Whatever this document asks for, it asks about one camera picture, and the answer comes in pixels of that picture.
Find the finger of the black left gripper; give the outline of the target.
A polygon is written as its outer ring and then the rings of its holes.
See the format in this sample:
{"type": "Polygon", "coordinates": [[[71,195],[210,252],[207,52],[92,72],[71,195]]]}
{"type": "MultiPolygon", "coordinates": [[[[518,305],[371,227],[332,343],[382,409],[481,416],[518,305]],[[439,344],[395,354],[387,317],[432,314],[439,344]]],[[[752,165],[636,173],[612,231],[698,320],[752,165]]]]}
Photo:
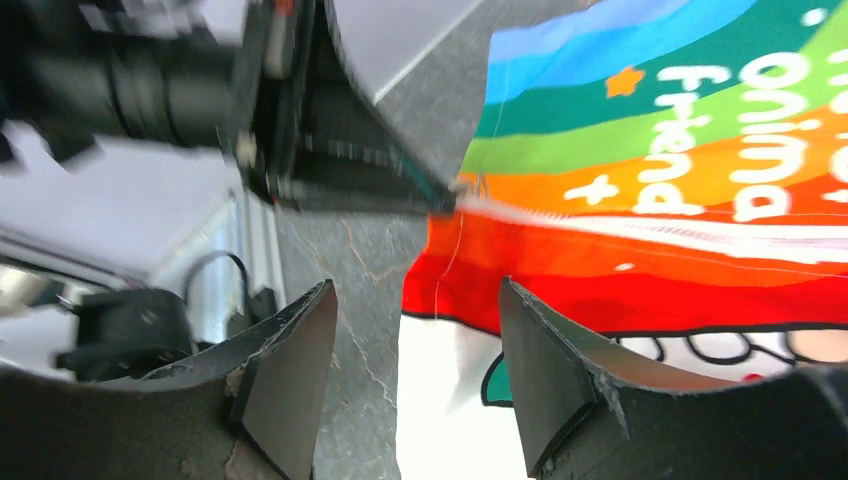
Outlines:
{"type": "Polygon", "coordinates": [[[317,1],[304,101],[281,204],[302,211],[449,214],[457,194],[414,154],[355,80],[330,1],[317,1]]]}

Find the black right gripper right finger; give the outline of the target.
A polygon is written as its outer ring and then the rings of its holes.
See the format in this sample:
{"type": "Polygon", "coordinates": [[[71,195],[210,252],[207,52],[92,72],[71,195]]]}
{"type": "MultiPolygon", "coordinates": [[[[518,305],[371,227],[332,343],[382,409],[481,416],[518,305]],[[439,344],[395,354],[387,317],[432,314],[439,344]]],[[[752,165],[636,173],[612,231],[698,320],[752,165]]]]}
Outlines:
{"type": "Polygon", "coordinates": [[[749,383],[641,356],[504,279],[502,347],[535,479],[843,479],[847,368],[749,383]]]}

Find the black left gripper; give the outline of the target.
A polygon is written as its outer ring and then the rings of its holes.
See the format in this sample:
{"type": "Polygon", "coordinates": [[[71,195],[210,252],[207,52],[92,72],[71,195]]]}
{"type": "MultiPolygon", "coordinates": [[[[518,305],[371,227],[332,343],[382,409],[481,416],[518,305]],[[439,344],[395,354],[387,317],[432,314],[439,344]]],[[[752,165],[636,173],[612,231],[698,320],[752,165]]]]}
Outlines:
{"type": "Polygon", "coordinates": [[[214,148],[245,185],[283,204],[293,169],[316,5],[252,1],[240,44],[201,24],[148,36],[120,1],[97,1],[107,29],[81,1],[1,5],[1,118],[33,128],[66,163],[99,136],[214,148]]]}

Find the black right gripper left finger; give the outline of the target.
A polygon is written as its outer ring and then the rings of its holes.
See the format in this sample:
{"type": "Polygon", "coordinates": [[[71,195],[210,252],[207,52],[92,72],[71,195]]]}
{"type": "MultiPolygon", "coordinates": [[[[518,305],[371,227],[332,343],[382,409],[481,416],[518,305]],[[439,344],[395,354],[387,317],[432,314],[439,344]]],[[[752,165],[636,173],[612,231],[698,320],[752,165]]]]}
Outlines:
{"type": "Polygon", "coordinates": [[[306,479],[334,347],[334,284],[139,378],[1,371],[5,479],[306,479]]]}

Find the rainbow cartoon zip jacket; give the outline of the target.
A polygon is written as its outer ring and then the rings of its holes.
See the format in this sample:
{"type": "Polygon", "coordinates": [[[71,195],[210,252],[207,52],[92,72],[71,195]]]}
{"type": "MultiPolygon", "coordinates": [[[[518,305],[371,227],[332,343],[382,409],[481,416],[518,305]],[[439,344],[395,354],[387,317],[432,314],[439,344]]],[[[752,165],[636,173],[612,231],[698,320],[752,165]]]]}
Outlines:
{"type": "Polygon", "coordinates": [[[701,376],[847,368],[843,1],[601,1],[500,28],[458,183],[402,291],[404,479],[535,479],[504,279],[701,376]]]}

